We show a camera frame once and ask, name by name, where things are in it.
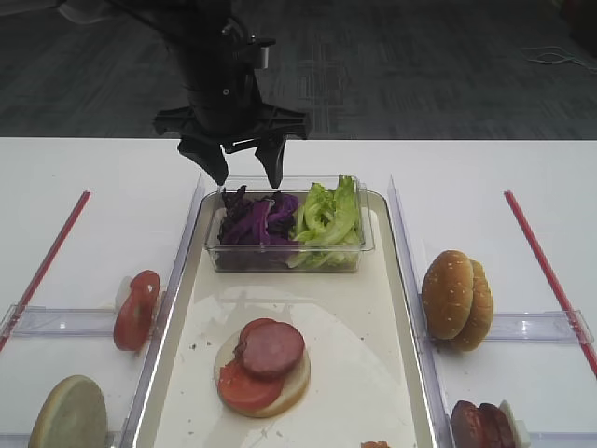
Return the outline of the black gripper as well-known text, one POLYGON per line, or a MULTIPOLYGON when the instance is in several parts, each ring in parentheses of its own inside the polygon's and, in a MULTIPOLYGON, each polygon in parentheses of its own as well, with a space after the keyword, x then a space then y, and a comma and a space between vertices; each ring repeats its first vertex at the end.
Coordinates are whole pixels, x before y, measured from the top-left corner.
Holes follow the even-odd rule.
POLYGON ((221 147, 228 154, 257 148, 255 157, 271 188, 280 187, 286 138, 309 136, 308 114, 263 102, 253 74, 242 75, 237 86, 188 87, 187 99, 187 106, 157 113, 157 134, 181 136, 178 152, 216 183, 224 183, 229 175, 221 147))

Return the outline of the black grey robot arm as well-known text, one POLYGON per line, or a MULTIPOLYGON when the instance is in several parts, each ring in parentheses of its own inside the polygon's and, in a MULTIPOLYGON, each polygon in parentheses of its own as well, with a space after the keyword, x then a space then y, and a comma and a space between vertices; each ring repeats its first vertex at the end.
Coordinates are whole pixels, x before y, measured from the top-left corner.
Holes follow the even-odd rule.
POLYGON ((283 179, 288 136, 311 130, 305 113, 265 103, 256 70, 268 65, 272 38, 253 36, 229 1, 60 1, 64 17, 91 24, 124 14, 157 32, 173 57, 188 104, 162 110, 157 134, 177 133, 178 151, 217 185, 229 175, 226 155, 253 149, 272 188, 283 179))

